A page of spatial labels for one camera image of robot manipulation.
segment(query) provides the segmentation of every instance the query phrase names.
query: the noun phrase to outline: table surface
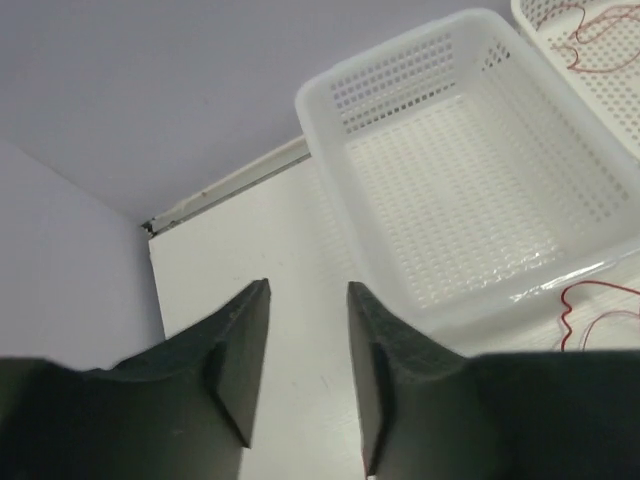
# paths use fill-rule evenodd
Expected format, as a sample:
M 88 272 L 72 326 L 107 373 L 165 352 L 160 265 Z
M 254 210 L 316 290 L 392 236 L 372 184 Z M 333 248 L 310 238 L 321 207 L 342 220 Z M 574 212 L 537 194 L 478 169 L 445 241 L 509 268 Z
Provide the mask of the table surface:
M 248 282 L 268 278 L 271 324 L 253 448 L 240 480 L 361 480 L 346 286 L 359 276 L 313 159 L 220 203 L 150 241 L 167 337 L 218 309 Z M 640 259 L 606 275 L 640 288 Z M 578 348 L 609 310 L 638 311 L 638 296 L 579 286 L 568 297 Z M 557 349 L 564 310 L 558 294 L 517 302 L 503 318 L 433 336 L 467 355 Z M 589 348 L 640 347 L 640 319 L 612 315 Z

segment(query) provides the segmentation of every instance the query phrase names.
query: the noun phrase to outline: perforated basket bottom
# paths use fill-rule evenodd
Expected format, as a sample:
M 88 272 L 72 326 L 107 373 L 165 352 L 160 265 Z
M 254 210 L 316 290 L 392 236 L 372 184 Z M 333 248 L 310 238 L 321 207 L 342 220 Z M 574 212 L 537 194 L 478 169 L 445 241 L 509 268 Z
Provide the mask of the perforated basket bottom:
M 471 102 L 444 100 L 347 145 L 420 307 L 562 255 Z
M 563 73 L 576 83 L 578 93 L 588 103 L 599 108 L 607 126 L 640 159 L 640 9 L 634 12 L 629 9 L 638 2 L 579 3 L 586 10 L 585 23 L 609 8 L 620 8 L 609 10 L 604 16 L 607 20 L 585 29 L 580 34 L 582 42 L 572 36 L 582 18 L 582 12 L 575 8 L 552 11 L 551 14 L 555 12 L 553 18 L 542 21 L 553 5 L 540 2 L 538 16 L 541 18 L 533 27 L 540 24 L 540 41 L 551 47 L 561 64 L 569 67 L 578 56 L 578 63 L 573 67 L 576 70 L 567 68 Z M 625 14 L 633 18 L 620 18 Z

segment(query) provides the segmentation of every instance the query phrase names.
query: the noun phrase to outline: white wall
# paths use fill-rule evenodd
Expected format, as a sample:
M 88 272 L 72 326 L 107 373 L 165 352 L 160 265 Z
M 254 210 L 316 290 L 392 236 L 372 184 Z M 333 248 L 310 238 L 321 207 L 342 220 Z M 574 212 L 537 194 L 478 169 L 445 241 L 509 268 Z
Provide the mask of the white wall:
M 509 0 L 20 0 L 0 15 L 0 136 L 141 223 L 300 134 L 308 78 Z
M 145 232 L 0 141 L 0 356 L 109 366 L 163 339 Z

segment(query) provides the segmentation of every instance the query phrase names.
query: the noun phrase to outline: empty white basket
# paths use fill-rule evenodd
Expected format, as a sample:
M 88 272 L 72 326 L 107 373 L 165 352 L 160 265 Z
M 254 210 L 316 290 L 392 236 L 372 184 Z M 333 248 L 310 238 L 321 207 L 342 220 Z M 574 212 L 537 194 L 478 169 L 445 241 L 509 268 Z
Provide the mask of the empty white basket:
M 522 34 L 640 160 L 638 3 L 512 0 L 511 10 Z
M 365 281 L 423 330 L 638 248 L 628 152 L 492 12 L 342 62 L 296 108 Z

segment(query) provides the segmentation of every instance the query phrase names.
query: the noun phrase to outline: plastic bin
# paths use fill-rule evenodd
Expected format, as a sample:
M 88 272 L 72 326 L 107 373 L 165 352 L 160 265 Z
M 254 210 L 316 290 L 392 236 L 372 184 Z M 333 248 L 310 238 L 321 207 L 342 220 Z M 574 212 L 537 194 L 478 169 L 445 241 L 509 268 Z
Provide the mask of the plastic bin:
M 511 9 L 521 33 L 640 160 L 640 4 L 512 0 Z
M 431 331 L 638 249 L 638 170 L 497 14 L 339 63 L 296 109 L 364 280 Z

